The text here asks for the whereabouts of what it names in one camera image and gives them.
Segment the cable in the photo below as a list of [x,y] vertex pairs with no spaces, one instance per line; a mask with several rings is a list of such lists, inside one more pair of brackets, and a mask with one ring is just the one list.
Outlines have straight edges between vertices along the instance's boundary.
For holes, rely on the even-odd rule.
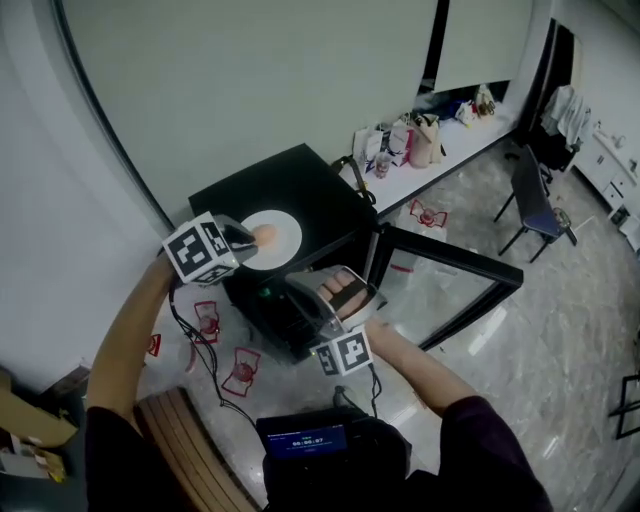
[[382,394],[382,383],[376,373],[376,369],[373,367],[373,363],[369,364],[369,370],[371,370],[371,377],[373,379],[373,385],[371,386],[371,408],[373,409],[373,416],[378,418],[378,408],[376,406],[376,398]]
[[[227,409],[231,409],[232,411],[235,411],[238,414],[240,414],[241,416],[243,416],[249,423],[251,423],[251,426],[257,432],[256,424],[253,421],[253,419],[251,418],[251,416],[249,416],[239,405],[235,404],[231,400],[227,400],[226,398],[224,398],[222,396],[222,393],[220,391],[220,386],[218,385],[218,376],[217,376],[217,374],[218,374],[218,355],[216,354],[216,351],[207,342],[207,340],[200,334],[200,332],[195,329],[195,327],[193,327],[189,322],[187,322],[184,318],[182,318],[178,314],[178,311],[177,311],[176,305],[175,305],[175,292],[176,292],[176,288],[178,287],[179,284],[180,284],[179,278],[176,276],[174,278],[173,282],[171,283],[171,287],[169,288],[169,308],[171,309],[171,314],[173,315],[173,318],[175,319],[175,321],[178,323],[178,325],[182,329],[182,332],[184,333],[184,335],[187,337],[187,339],[191,342],[193,347],[196,349],[196,353],[198,354],[198,356],[202,360],[202,363],[204,364],[204,367],[207,369],[207,372],[209,372],[209,375],[211,375],[211,380],[213,382],[213,387],[215,389],[216,395],[218,396],[218,399],[220,400],[220,407],[226,407]],[[207,361],[206,361],[205,357],[202,355],[202,352],[200,351],[200,347],[195,342],[196,340],[200,341],[201,345],[209,353],[209,357],[211,358],[211,367],[209,367],[209,365],[207,364]],[[373,409],[374,417],[378,418],[378,408],[376,406],[376,398],[378,398],[380,396],[380,394],[382,393],[382,384],[380,382],[378,374],[376,373],[375,368],[373,367],[373,363],[369,364],[369,370],[371,370],[371,377],[373,379],[373,385],[371,387],[371,408]],[[336,386],[335,393],[334,393],[334,404],[336,403],[336,396],[338,394],[341,394],[343,396],[343,398],[352,407],[355,407],[356,409],[361,410],[355,403],[353,403],[353,401],[351,401],[346,396],[345,389],[342,386]]]
[[[204,367],[209,372],[209,375],[211,375],[211,380],[213,381],[213,388],[215,389],[216,395],[220,400],[220,407],[226,407],[227,409],[231,409],[232,411],[235,411],[241,416],[243,416],[249,423],[251,423],[251,426],[257,432],[256,424],[251,418],[251,416],[249,416],[239,405],[235,404],[231,400],[227,400],[222,396],[222,393],[220,392],[220,386],[218,385],[218,376],[217,376],[218,355],[216,354],[216,351],[207,342],[207,340],[204,339],[204,337],[200,334],[199,331],[197,331],[189,322],[187,322],[184,318],[182,318],[178,314],[178,311],[176,310],[176,305],[175,305],[175,292],[178,284],[179,284],[179,278],[176,277],[174,278],[173,282],[171,283],[171,287],[169,288],[169,307],[171,309],[171,314],[173,315],[173,318],[182,329],[182,332],[184,333],[184,335],[187,337],[187,339],[191,342],[193,347],[196,349],[196,352],[198,356],[200,356],[200,359],[202,360]],[[198,347],[198,344],[195,342],[196,340],[200,341],[204,349],[209,353],[209,357],[211,358],[211,367],[209,367],[209,365],[207,364],[205,357],[202,355],[202,352],[200,351],[200,347]]]

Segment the glass door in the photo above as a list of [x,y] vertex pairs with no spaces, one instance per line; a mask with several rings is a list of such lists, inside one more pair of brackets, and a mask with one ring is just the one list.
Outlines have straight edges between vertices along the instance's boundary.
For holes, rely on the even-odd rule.
[[521,269],[409,231],[381,226],[368,275],[389,303],[381,316],[429,350],[490,312]]

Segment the bag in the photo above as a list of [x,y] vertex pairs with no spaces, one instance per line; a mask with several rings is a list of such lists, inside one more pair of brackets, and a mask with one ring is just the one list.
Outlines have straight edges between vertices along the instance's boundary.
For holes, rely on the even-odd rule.
[[416,133],[409,155],[409,162],[417,169],[424,169],[431,163],[442,161],[440,127],[438,117],[425,114],[419,116],[412,127]]
[[387,152],[391,155],[391,163],[396,167],[406,164],[413,147],[413,128],[402,121],[396,121],[389,134],[389,147]]
[[375,166],[375,157],[382,148],[384,132],[373,128],[358,130],[353,136],[353,158],[365,174]]
[[471,124],[477,118],[473,112],[473,105],[473,101],[469,100],[466,103],[462,103],[456,111],[456,119],[467,128],[471,128]]
[[482,116],[492,116],[496,112],[496,104],[493,101],[493,95],[485,84],[479,85],[476,91],[476,108],[478,114]]

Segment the black device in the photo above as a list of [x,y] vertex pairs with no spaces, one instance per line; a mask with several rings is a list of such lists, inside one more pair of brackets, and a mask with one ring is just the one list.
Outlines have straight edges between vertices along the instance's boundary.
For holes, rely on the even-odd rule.
[[281,210],[300,224],[302,244],[282,267],[240,267],[224,282],[231,301],[283,355],[300,360],[321,340],[287,295],[284,277],[309,268],[364,269],[376,212],[331,167],[302,144],[215,183],[189,198],[193,213],[224,213],[242,221],[262,210]]
[[261,418],[269,500],[279,496],[349,495],[365,501],[370,486],[391,489],[409,472],[411,445],[391,425],[355,407]]

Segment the cup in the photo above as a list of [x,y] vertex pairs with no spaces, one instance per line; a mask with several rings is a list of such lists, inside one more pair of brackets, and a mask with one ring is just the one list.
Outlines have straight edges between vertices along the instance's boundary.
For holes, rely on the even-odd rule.
[[391,165],[391,155],[389,153],[378,153],[375,158],[375,171],[376,178],[384,179],[389,172],[389,166]]

